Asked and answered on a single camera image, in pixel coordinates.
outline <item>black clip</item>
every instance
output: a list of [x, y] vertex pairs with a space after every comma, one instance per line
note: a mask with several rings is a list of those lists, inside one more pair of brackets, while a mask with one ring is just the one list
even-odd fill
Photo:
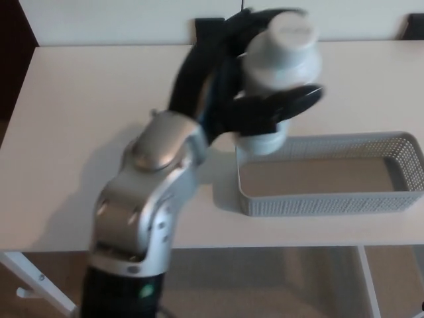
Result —
[[424, 13], [412, 13], [408, 16], [400, 40], [424, 40]]
[[224, 18], [194, 19], [194, 26], [196, 28], [196, 42], [201, 42], [214, 32], [217, 32], [217, 30], [222, 27], [224, 22]]

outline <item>white wall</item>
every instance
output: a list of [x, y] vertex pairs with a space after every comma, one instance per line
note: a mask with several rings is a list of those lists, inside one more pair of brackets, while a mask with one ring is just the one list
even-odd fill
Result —
[[240, 0], [20, 0], [39, 45], [190, 43], [196, 17], [229, 17]]
[[321, 40], [387, 40], [408, 13], [424, 13], [424, 0], [244, 0], [255, 10], [301, 7], [319, 27]]
[[[229, 17], [241, 0], [20, 0], [41, 46], [190, 43], [190, 20]], [[307, 9], [321, 40], [395, 38], [424, 0], [245, 0], [256, 10]]]

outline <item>wooden floor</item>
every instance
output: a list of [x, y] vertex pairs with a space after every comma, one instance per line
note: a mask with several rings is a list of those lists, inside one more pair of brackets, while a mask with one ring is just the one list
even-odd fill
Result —
[[[383, 318], [420, 312], [423, 286], [413, 250], [368, 248]], [[86, 253], [27, 256], [76, 303]], [[20, 299], [23, 284], [0, 267], [0, 318], [56, 318], [43, 299]], [[175, 250], [163, 304], [178, 318], [367, 318], [353, 248]]]

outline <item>white container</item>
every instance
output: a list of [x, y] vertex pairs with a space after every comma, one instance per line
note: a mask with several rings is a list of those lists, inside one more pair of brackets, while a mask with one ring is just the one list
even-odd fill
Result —
[[[317, 40], [316, 28], [303, 15], [287, 12], [274, 17], [268, 30], [250, 42], [243, 58], [245, 95], [268, 96], [314, 82], [321, 71]], [[289, 121], [282, 121], [278, 132], [240, 137], [237, 144], [252, 154], [269, 154], [283, 145], [288, 128]]]

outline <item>white bottle cap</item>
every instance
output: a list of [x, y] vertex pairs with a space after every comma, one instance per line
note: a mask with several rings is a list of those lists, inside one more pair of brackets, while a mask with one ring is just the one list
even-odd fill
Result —
[[277, 15], [268, 25], [267, 51], [276, 68], [302, 63], [318, 41], [318, 32], [309, 20], [295, 12]]

